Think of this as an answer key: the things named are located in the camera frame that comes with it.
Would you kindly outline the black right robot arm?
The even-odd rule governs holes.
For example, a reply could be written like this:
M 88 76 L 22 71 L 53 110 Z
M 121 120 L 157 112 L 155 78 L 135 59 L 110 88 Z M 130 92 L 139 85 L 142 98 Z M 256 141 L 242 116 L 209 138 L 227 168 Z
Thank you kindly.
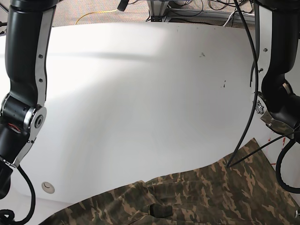
M 0 108 L 0 196 L 31 149 L 46 118 L 46 56 L 57 1 L 13 0 L 7 19 L 5 66 L 10 91 Z

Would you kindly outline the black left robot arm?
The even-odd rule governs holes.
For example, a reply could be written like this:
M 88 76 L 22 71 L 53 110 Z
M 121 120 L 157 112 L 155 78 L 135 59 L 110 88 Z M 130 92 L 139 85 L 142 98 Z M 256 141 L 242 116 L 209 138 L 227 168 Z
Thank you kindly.
M 286 80 L 296 60 L 300 32 L 298 0 L 255 0 L 258 65 L 256 113 L 268 128 L 293 137 L 300 128 L 300 98 Z

